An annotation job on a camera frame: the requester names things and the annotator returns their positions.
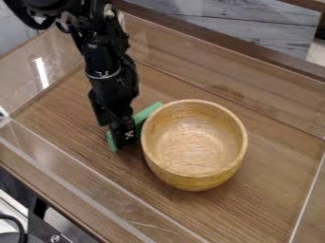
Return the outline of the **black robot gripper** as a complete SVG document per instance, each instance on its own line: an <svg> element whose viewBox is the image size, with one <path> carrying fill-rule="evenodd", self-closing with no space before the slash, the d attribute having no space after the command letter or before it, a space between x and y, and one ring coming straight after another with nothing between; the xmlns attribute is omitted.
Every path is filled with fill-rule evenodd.
<svg viewBox="0 0 325 243"><path fill-rule="evenodd" d="M109 126L108 142L120 150L138 138L132 100L138 96L138 68L132 58L85 57L88 98L100 126Z"/></svg>

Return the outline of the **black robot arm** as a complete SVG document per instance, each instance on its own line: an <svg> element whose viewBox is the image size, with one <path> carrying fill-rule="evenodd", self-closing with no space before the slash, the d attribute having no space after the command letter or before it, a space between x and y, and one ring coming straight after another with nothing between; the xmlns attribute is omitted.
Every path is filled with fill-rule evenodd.
<svg viewBox="0 0 325 243"><path fill-rule="evenodd" d="M112 0L4 0L32 29L55 26L68 34L84 57L91 84L88 99L112 144L121 148L136 136L132 100L138 96L138 68L127 54L128 34Z"/></svg>

